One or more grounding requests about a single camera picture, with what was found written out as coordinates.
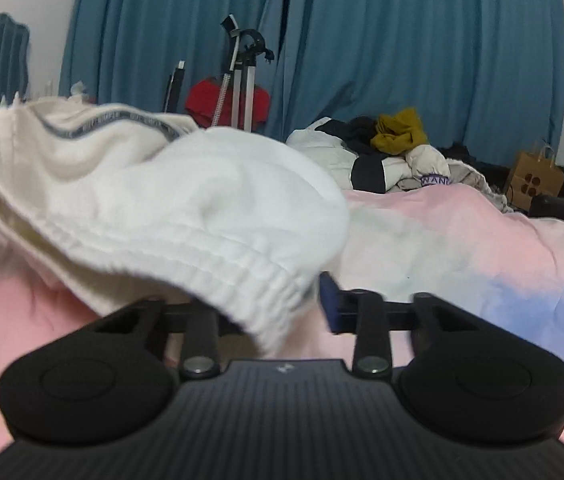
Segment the black garment on pile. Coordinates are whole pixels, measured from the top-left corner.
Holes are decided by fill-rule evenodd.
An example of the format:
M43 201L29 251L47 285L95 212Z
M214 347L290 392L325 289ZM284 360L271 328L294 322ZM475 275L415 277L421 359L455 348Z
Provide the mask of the black garment on pile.
M377 149L372 146L376 136L376 120L370 117L357 117L350 122L329 119L317 128L318 131L335 136L343 141L345 148L357 155L373 155Z

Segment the red cloth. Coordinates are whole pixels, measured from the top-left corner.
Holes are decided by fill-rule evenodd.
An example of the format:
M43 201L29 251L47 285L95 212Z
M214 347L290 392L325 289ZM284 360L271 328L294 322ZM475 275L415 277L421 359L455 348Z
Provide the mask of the red cloth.
M219 94L221 90L221 81L217 78L207 78L194 84L186 98L184 110L190 115L198 126L209 128L212 123L213 114L215 114ZM231 125L232 118L232 89L227 90L222 112L220 114L219 126ZM271 96L265 89L257 86L254 92L253 104L253 122L251 126L253 130L261 128L268 119L271 104Z

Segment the blue curtain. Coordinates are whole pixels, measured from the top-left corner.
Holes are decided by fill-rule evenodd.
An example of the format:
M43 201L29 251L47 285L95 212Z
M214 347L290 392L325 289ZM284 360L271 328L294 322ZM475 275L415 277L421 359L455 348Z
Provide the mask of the blue curtain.
M76 0L59 90L160 110L178 62L186 86L221 72L230 15L274 52L271 138L414 107L434 145L495 165L559 143L563 0Z

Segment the white folding chair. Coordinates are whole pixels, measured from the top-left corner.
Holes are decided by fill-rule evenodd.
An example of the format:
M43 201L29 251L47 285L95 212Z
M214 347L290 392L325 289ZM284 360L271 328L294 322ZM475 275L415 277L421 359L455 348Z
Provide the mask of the white folding chair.
M185 61L180 60L173 70L165 93L165 102L163 103L163 111L165 113L175 113L181 96L181 89L185 75Z

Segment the pastel tie-dye bed sheet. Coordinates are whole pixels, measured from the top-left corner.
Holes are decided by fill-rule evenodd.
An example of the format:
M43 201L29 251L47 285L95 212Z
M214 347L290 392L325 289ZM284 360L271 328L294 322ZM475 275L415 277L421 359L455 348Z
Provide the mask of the pastel tie-dye bed sheet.
M564 222L503 214L463 185L351 192L341 287L393 301L430 292L564 360ZM0 374L95 314L0 234ZM0 414L0 449L9 433Z

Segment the brown paper bag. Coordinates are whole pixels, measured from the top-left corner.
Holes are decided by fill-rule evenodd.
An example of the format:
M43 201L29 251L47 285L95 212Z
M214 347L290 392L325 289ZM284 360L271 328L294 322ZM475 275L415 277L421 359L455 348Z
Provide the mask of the brown paper bag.
M506 180L506 199L511 207L528 212L539 195L556 197L564 183L564 172L556 166L555 150L546 141L528 151L519 151Z

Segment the white knit sweater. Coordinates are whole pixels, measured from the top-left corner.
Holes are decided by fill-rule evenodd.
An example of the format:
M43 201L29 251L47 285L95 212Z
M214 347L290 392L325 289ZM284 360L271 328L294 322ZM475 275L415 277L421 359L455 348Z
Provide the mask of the white knit sweater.
M336 182L265 136L121 104L0 106L0 233L99 315L191 296L275 356L348 223Z

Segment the mustard yellow garment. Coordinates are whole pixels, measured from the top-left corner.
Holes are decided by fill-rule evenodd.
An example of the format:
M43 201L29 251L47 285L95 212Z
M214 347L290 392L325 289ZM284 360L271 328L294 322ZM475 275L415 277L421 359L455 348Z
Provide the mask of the mustard yellow garment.
M379 115L375 136L371 139L373 148L390 156L403 155L427 143L422 119L414 107L405 108L396 115Z

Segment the white and black jacket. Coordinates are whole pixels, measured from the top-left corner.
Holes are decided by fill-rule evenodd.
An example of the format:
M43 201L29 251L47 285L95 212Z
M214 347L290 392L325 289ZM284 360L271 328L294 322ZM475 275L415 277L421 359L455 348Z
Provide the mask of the white and black jacket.
M325 130L335 126L341 122L324 117L308 128L294 130L286 144L325 170L343 190L386 194L452 183L449 162L430 144L421 144L404 155L362 155Z

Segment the grey white purple garment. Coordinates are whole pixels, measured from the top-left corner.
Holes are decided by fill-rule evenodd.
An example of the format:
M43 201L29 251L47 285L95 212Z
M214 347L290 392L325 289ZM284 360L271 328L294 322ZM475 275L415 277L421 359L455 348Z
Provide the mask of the grey white purple garment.
M498 211L503 214L508 214L513 211L506 196L501 194L495 188L491 188L488 184L486 177L477 171L472 166L460 162L460 160L448 159L450 169L450 177L445 179L443 177L422 177L422 178L403 178L400 179L395 185L387 190L388 193L393 192L409 192L415 191L423 186L428 185L449 185L449 184L464 184L470 188L475 188L494 205Z

